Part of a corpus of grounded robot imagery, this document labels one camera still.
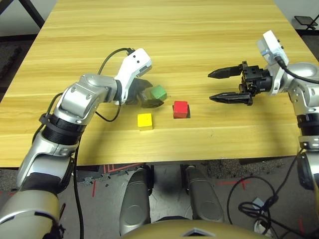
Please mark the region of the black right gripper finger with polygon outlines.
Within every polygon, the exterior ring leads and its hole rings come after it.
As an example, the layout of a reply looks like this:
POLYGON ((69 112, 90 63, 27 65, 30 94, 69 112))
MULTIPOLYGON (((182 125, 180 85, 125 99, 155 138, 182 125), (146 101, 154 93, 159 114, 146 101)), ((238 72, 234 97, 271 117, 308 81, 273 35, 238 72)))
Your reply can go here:
POLYGON ((239 76, 242 73, 242 65, 220 68, 208 74, 209 78, 225 79, 232 76, 239 76))
POLYGON ((210 96, 209 99, 224 104, 246 104, 248 106, 253 104, 250 93, 225 92, 210 96))

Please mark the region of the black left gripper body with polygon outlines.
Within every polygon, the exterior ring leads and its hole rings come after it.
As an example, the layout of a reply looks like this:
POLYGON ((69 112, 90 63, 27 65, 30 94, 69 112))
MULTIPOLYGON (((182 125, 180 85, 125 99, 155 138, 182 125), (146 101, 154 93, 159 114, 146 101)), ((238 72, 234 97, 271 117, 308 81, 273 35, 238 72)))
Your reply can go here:
POLYGON ((144 80, 140 78, 134 78, 128 91, 126 105, 137 105, 138 104, 138 93, 143 90, 144 80))

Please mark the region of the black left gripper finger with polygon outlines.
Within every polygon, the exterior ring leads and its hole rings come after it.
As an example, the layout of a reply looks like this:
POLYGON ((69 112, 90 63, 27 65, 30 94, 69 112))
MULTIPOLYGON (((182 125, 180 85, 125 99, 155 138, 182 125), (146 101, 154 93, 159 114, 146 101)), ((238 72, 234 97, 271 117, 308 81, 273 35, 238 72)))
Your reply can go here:
POLYGON ((147 88, 153 87, 153 85, 149 81, 139 78, 136 78, 136 85, 138 92, 142 92, 147 88))
POLYGON ((139 93, 139 98, 141 100, 141 106, 145 109, 153 109, 160 107, 164 102, 160 99, 149 99, 144 92, 139 93))

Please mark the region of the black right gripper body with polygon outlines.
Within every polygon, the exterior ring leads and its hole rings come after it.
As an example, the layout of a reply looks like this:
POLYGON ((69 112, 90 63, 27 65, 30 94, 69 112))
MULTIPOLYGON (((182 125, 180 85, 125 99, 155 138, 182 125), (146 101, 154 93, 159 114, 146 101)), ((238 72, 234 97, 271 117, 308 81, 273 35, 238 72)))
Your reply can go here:
POLYGON ((242 70, 241 93, 250 93, 256 96, 260 93, 269 92, 272 87, 273 79, 267 69, 259 68, 258 65, 249 66, 246 61, 240 65, 242 70))

